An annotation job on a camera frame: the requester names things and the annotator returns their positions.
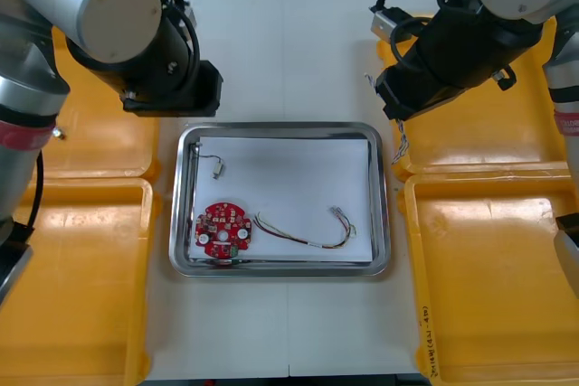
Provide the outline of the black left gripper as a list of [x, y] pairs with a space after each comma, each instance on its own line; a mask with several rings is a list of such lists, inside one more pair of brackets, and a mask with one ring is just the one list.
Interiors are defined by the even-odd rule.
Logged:
[[201, 61], [192, 85], [176, 97], [165, 96], [152, 102], [125, 99], [123, 110], [146, 118], [207, 118], [220, 107], [223, 77], [209, 61]]

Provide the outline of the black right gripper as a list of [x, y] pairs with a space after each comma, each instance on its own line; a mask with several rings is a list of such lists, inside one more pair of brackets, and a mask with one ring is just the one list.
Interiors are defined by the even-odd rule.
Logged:
[[389, 119], [406, 121], [450, 103], [465, 89], [446, 85], [428, 71], [410, 71], [396, 65], [378, 76], [375, 91]]

